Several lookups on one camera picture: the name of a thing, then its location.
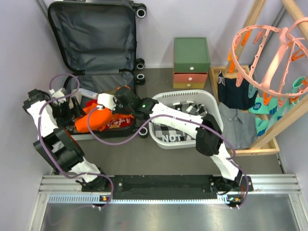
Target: wooden pole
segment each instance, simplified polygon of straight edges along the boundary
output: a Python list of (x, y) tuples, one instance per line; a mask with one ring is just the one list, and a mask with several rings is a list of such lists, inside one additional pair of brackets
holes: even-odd
[[(249, 14), (246, 18), (246, 21), (244, 23), (243, 28), (256, 24), (257, 19), (259, 18), (259, 15), (262, 11), (262, 8), (263, 8), (265, 2), (266, 2), (266, 0), (254, 0), (254, 3), (252, 4), (252, 7), (250, 8)], [(238, 60), (240, 59), (240, 56), (241, 56), (241, 54), (244, 50), (244, 47), (245, 47), (245, 45), (243, 45), (243, 46), (241, 45), (242, 41), (245, 37), (245, 34), (246, 33), (242, 34), (241, 41), (239, 42), (239, 44), (236, 46), (236, 49), (235, 49), (235, 55), (238, 57)], [(227, 72), (229, 71), (230, 64), (231, 64), (231, 62), (229, 62), (228, 65), (227, 65), (227, 69), (226, 69)]]
[[(294, 0), (281, 0), (281, 2), (294, 21), (305, 17)], [(308, 42), (308, 22), (300, 23), (297, 27)]]
[[(288, 13), (294, 21), (301, 19), (304, 14), (293, 0), (282, 0)], [(308, 22), (301, 23), (297, 26), (308, 42)], [(251, 145), (251, 149), (261, 148), (270, 140), (284, 131), (287, 127), (298, 120), (302, 115), (308, 112), (308, 94), (305, 95), (290, 111), (288, 111), (280, 120), (278, 120), (269, 130), (267, 130), (259, 139)]]

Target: white laundry basket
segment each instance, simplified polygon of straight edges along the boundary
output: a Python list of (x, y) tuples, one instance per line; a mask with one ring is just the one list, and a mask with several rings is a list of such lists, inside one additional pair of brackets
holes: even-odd
[[(173, 103), (186, 103), (187, 101), (192, 101), (196, 104), (204, 104), (207, 108), (207, 112), (214, 116), (220, 129), (223, 130), (223, 124), (216, 100), (213, 95), (205, 90), (180, 90), (160, 93), (155, 95), (153, 99), (158, 100), (165, 105), (172, 105)], [(154, 134), (154, 126), (152, 123), (149, 123), (149, 130), (153, 140), (155, 140), (157, 145), (163, 149), (191, 148), (196, 146), (196, 140), (179, 142), (165, 142), (159, 140)]]

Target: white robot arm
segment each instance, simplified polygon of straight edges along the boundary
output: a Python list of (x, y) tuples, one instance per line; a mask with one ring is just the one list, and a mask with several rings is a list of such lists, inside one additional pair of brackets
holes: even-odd
[[(196, 139), (196, 149), (200, 153), (211, 157), (220, 169), (223, 178), (231, 181), (241, 181), (242, 175), (240, 174), (239, 176), (239, 169), (235, 166), (233, 160), (230, 160), (231, 156), (227, 152), (226, 146), (221, 139), (214, 135), (215, 139), (204, 141), (203, 139), (205, 139), (205, 137), (200, 137), (200, 135), (205, 133), (208, 137), (212, 138), (213, 134), (202, 129), (200, 125), (176, 120), (176, 118), (181, 118), (197, 124), (204, 124), (204, 122), (206, 122), (208, 125), (212, 126), (216, 132), (221, 134), (221, 130), (212, 115), (208, 114), (207, 116), (209, 118), (207, 118), (207, 116), (203, 118), (200, 115), (189, 115), (181, 111), (174, 110), (151, 98), (144, 98), (141, 100), (126, 87), (120, 88), (114, 96), (105, 93), (99, 94), (98, 104), (101, 104), (116, 113), (133, 114), (136, 118), (140, 119), (148, 119), (157, 115), (168, 115), (169, 117), (156, 117), (151, 122), (164, 124), (190, 135), (192, 138)], [(209, 145), (212, 147), (207, 148), (212, 150), (217, 149), (216, 153), (214, 153), (215, 151), (204, 151), (204, 148)]]
[[(55, 93), (57, 96), (63, 94), (62, 91), (54, 92), (54, 94)], [(44, 92), (33, 90), (29, 92), (29, 99), (24, 102), (23, 108), (33, 117), (36, 126), (38, 126), (41, 107), (50, 99), (50, 97), (46, 98), (46, 96), (47, 94)], [(57, 101), (55, 105), (65, 105), (66, 102), (67, 101)], [(220, 169), (222, 177), (228, 183), (234, 185), (234, 188), (240, 185), (242, 172), (236, 167), (233, 160), (229, 159), (230, 155), (222, 139), (202, 128), (203, 125), (206, 125), (221, 134), (221, 130), (212, 115), (207, 114), (205, 117), (188, 115), (171, 109), (151, 98), (140, 99), (131, 89), (126, 87), (118, 89), (114, 96), (105, 93), (99, 94), (98, 104), (100, 104), (99, 109), (106, 107), (112, 110), (113, 113), (133, 114), (136, 119), (141, 120), (153, 118), (153, 123), (164, 124), (182, 130), (196, 139), (197, 151), (211, 157)], [(82, 172), (104, 174), (96, 165), (89, 163), (85, 159), (84, 153), (76, 141), (62, 126), (57, 125), (57, 121), (53, 116), (53, 108), (55, 105), (47, 105), (41, 115), (42, 125), (40, 129), (48, 151), (65, 172), (74, 172), (77, 174)], [(63, 147), (59, 150), (55, 150), (54, 146), (59, 142), (63, 144)], [(34, 147), (40, 155), (57, 170), (39, 141), (34, 143)], [(90, 191), (103, 190), (106, 184), (108, 184), (104, 179), (94, 175), (83, 175), (82, 177), (83, 182), (80, 183)]]

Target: black and white checkered cloth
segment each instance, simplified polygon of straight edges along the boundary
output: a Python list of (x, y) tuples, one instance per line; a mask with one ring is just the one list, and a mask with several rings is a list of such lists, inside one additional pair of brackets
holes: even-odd
[[(172, 106), (169, 107), (193, 116), (205, 116), (207, 114), (207, 109), (204, 104), (182, 103), (175, 105), (174, 103)], [(163, 124), (154, 124), (154, 133), (159, 140), (164, 142), (194, 140), (186, 133)]]

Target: orange clothespin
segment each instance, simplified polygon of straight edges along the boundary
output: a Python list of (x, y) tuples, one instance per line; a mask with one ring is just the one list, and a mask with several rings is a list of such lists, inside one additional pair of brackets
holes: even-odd
[(229, 51), (228, 62), (231, 62), (231, 61), (232, 61), (231, 52), (232, 52), (232, 48), (230, 48), (230, 51)]
[(232, 74), (234, 69), (235, 69), (235, 64), (234, 64), (233, 60), (231, 60), (230, 68), (229, 68), (229, 73)]
[(308, 87), (308, 76), (303, 79), (302, 84), (304, 85), (304, 87), (301, 90), (304, 90)]
[(264, 103), (264, 105), (268, 105), (272, 97), (273, 97), (272, 95), (270, 95), (268, 97), (267, 93), (264, 92), (263, 93), (263, 103)]
[(250, 33), (251, 33), (251, 30), (248, 30), (248, 31), (246, 32), (246, 34), (245, 34), (245, 36), (244, 36), (244, 38), (243, 38), (243, 40), (242, 40), (242, 43), (241, 43), (242, 46), (245, 46), (245, 44), (247, 43), (247, 41), (248, 41), (248, 39), (249, 39), (249, 36), (250, 36)]
[(290, 98), (290, 99), (289, 99), (289, 104), (295, 103), (298, 99), (299, 99), (299, 96), (294, 97), (294, 98)]
[(295, 52), (292, 57), (291, 57), (291, 62), (297, 60), (297, 59), (300, 59), (301, 57), (304, 56), (304, 53), (298, 55), (298, 53), (300, 53), (302, 51), (302, 49), (298, 50), (297, 52)]

